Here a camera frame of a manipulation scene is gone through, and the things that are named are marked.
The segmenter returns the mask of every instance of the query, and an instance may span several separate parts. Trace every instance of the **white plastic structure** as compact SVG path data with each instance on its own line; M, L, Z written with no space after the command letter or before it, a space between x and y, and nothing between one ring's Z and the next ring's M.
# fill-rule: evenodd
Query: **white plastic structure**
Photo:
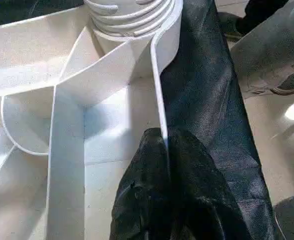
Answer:
M178 50L182 0L170 5L139 36L107 35L86 6L0 26L0 240L109 238L143 132L167 137L159 76Z
M294 1L231 48L244 98L270 94L294 74Z

